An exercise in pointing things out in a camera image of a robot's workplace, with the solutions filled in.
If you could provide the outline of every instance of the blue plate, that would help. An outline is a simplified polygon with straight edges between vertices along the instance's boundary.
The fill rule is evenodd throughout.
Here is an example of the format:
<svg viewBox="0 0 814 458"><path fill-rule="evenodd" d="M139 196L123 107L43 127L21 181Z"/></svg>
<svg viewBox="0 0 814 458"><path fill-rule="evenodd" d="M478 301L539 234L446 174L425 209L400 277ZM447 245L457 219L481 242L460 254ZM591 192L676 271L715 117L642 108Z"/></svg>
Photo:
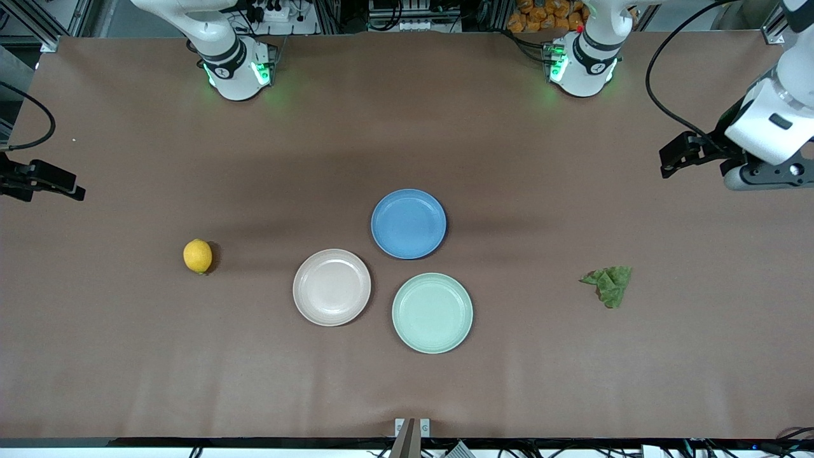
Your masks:
<svg viewBox="0 0 814 458"><path fill-rule="evenodd" d="M373 239L384 253L418 259L435 251L447 232L447 215L435 199L418 189L387 194L373 210Z"/></svg>

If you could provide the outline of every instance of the black cable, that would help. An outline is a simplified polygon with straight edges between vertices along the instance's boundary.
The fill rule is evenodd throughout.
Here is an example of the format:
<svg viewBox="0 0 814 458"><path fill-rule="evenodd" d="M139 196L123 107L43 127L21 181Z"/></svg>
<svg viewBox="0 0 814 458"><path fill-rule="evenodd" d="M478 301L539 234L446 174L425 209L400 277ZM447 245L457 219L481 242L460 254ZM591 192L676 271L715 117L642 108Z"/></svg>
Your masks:
<svg viewBox="0 0 814 458"><path fill-rule="evenodd" d="M533 55L532 53L528 52L528 50L524 47L524 46L528 46L528 47L539 50L539 49L543 48L542 45L521 40L520 38L517 38L509 30L493 29L492 31L499 32L504 37L509 38L511 41L514 42L515 45L517 45L517 49L519 49L520 52L522 52L523 54L526 55L526 57L528 57L529 59L531 59L531 60L533 60L535 62L539 62L541 64L553 64L555 62L555 60L553 60L553 59L542 59L541 57L537 57L537 56Z"/></svg>
<svg viewBox="0 0 814 458"><path fill-rule="evenodd" d="M387 447L385 447L384 450L382 450L379 453L379 456L376 456L376 458L382 458L382 456L384 456L384 454L387 453L387 451L390 450L392 447L393 447L392 445L388 445Z"/></svg>
<svg viewBox="0 0 814 458"><path fill-rule="evenodd" d="M488 31L489 32L499 32L499 33L503 34L505 37L508 37L511 41L513 41L515 43L520 43L520 44L528 46L530 48L543 49L543 45L541 45L540 43L527 42L526 40L522 40L520 38L517 38L517 36L514 35L514 33L512 33L511 30L491 29L491 30L488 30Z"/></svg>
<svg viewBox="0 0 814 458"><path fill-rule="evenodd" d="M14 93L16 93L18 95L21 95L21 96L25 97L26 99L31 101L31 103L37 105L42 110L42 112L44 112L46 114L46 116L48 117L48 123L49 123L48 132L46 132L46 134L43 135L42 137L40 137L39 139L36 139L36 140L34 140L32 142L29 142L29 143L23 143L23 144L20 144L20 145L7 145L6 146L6 151L14 151L14 150L17 150L17 149L34 148L37 145L43 144L47 139L50 139L51 135L53 135L54 131L56 130L56 120L54 119L54 115L51 114L51 112L48 110L48 108L46 108L45 105L40 103L39 100L35 99L31 95L28 95L28 93L26 93L26 92L24 92L22 90L19 90L16 87L14 87L14 86L12 86L12 85L10 85L8 83L0 81L0 86L3 86L6 89L10 90L11 92L14 92Z"/></svg>
<svg viewBox="0 0 814 458"><path fill-rule="evenodd" d="M726 453L727 455L729 455L729 458L737 458L737 456L734 453L732 453L728 448L722 447L722 446L712 442L712 439L706 439L706 441L708 443L710 443L713 447L719 448L723 453Z"/></svg>
<svg viewBox="0 0 814 458"><path fill-rule="evenodd" d="M732 3L732 2L737 2L737 1L738 0L722 0L722 1L712 3L711 5L707 5L704 8L701 8L700 10L698 10L697 13L690 16L686 21L682 22L681 25L678 26L678 28L676 28L675 30L670 32L670 34L667 36L667 38L664 39L662 44L659 45L659 48L656 49L656 52L653 54L653 58L650 59L650 63L647 65L647 71L645 72L645 89L647 89L647 95L650 97L650 100L653 100L653 103L655 103L656 107L658 107L659 110L661 110L664 114L666 114L667 116L672 118L674 121L677 121L678 123L682 124L684 127L688 128L688 129L692 130L693 132L695 132L696 134L698 134L698 136L701 137L702 139L704 139L705 142L709 143L711 146L715 147L716 149L718 149L721 152L724 152L723 148L718 146L718 144L715 143L712 140L712 138L709 135L707 135L703 130L699 129L696 125L694 125L691 122L687 121L683 117L680 117L677 114L675 114L674 112L671 112L669 109L667 109L667 107L665 107L661 102L659 102L659 99L653 93L653 88L650 87L650 73L652 73L652 71L653 71L653 65L656 63L656 59L659 57L659 55L661 55L662 51L664 51L664 47L667 46L667 44L681 30L683 30L684 27L686 27L689 23L693 22L698 17L700 17L701 15L703 15L704 13L706 13L707 11L709 11L709 10L711 10L713 8L717 8L717 7L720 7L721 5L726 5L727 3Z"/></svg>
<svg viewBox="0 0 814 458"><path fill-rule="evenodd" d="M384 25L384 27L380 28L380 27L376 27L376 26L374 26L372 24L367 24L367 26L370 27L373 30L376 30L377 32L387 32L388 30L392 29L393 27L396 27L399 24L399 21L401 20L401 14L404 12L404 7L405 7L402 0L396 0L396 1L398 3L393 5L393 15L390 16L390 20L387 22L387 24Z"/></svg>
<svg viewBox="0 0 814 458"><path fill-rule="evenodd" d="M455 24L457 24L458 20L460 20L460 19L461 19L461 15L458 14L458 16L455 18L455 22L453 22L453 26L449 28L449 33L453 32L453 29L455 29Z"/></svg>
<svg viewBox="0 0 814 458"><path fill-rule="evenodd" d="M778 441L782 441L782 440L786 440L786 439L791 439L791 438L793 438L794 436L799 436L800 434L803 434L803 433L808 433L808 432L810 432L810 431L814 431L814 427L808 427L808 428L800 428L800 429L797 429L797 430L796 430L796 431L794 431L793 433L788 433L788 434L786 434L785 436L781 436L781 437L777 438L777 440L778 440Z"/></svg>
<svg viewBox="0 0 814 458"><path fill-rule="evenodd" d="M238 8L238 13L240 13L240 15L243 17L243 20L246 21L246 26L249 28L249 37L257 38L257 35L255 33L255 30L254 30L254 26L252 25L251 22L249 22L249 18L247 18L246 15L243 14L243 10Z"/></svg>
<svg viewBox="0 0 814 458"><path fill-rule="evenodd" d="M571 446L568 446L568 447L561 448L561 449L555 451L551 456L549 456L549 458L557 458L557 455L559 455L560 453L563 453L565 450L568 450L569 448L574 448L574 446L571 445Z"/></svg>

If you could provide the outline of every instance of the light green plate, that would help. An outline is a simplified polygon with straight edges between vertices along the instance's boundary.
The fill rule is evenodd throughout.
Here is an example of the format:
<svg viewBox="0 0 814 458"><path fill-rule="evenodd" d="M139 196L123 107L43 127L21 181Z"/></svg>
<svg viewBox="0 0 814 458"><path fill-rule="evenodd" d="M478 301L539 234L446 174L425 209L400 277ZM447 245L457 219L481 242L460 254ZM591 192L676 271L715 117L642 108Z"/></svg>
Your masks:
<svg viewBox="0 0 814 458"><path fill-rule="evenodd" d="M407 280L393 300L393 326L407 346L444 353L460 345L472 328L472 300L454 278L436 273Z"/></svg>

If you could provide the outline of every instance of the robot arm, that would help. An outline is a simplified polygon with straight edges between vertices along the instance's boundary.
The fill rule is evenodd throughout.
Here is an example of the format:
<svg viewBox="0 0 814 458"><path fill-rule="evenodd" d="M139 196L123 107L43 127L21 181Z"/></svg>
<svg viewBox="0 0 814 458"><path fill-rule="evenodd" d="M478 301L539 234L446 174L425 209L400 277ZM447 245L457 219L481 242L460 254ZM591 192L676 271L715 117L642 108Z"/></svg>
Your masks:
<svg viewBox="0 0 814 458"><path fill-rule="evenodd" d="M272 83L276 47L238 37L220 10L237 0L131 0L180 30L198 51L209 84L229 100L250 99Z"/></svg>
<svg viewBox="0 0 814 458"><path fill-rule="evenodd" d="M587 0L591 16L584 30L569 32L551 43L546 58L548 79L576 97L597 94L613 77L617 55L633 29L632 5L653 5L664 0Z"/></svg>
<svg viewBox="0 0 814 458"><path fill-rule="evenodd" d="M735 191L814 187L814 161L800 152L814 141L814 0L784 0L782 6L797 42L720 118L708 139L684 132L662 148L664 178L723 159L724 184Z"/></svg>

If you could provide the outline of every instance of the lemon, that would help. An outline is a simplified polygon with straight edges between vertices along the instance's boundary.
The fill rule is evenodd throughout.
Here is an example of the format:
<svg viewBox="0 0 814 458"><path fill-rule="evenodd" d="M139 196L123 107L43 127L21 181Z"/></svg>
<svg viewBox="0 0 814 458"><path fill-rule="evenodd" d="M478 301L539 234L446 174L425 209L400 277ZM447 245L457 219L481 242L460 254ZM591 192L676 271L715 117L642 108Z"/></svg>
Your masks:
<svg viewBox="0 0 814 458"><path fill-rule="evenodd" d="M212 249L201 239L192 240L184 247L184 263L193 272L203 274L212 265Z"/></svg>

